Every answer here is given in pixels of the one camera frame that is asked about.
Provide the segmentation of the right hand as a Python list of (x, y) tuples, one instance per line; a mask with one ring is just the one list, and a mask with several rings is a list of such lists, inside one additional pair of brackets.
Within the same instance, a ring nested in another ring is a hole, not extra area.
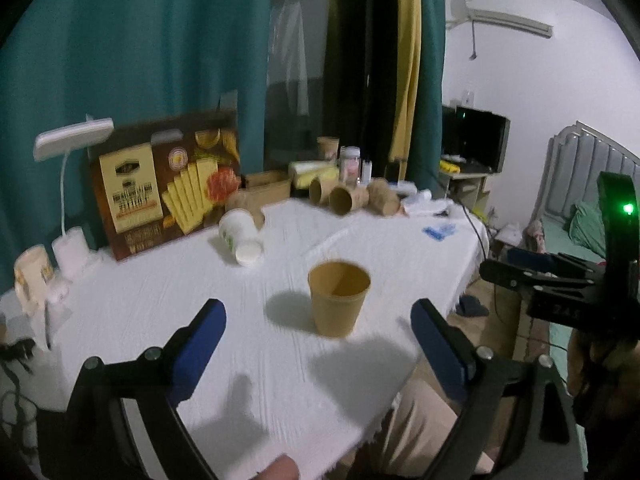
[(567, 347), (567, 390), (577, 398), (590, 394), (608, 415), (639, 411), (639, 344), (601, 351), (579, 330)]

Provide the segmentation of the left hand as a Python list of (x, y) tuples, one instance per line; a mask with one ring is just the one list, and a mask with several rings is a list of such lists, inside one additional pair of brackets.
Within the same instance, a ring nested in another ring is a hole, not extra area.
[(254, 475), (252, 480), (298, 480), (299, 468), (290, 456), (278, 456), (265, 469)]

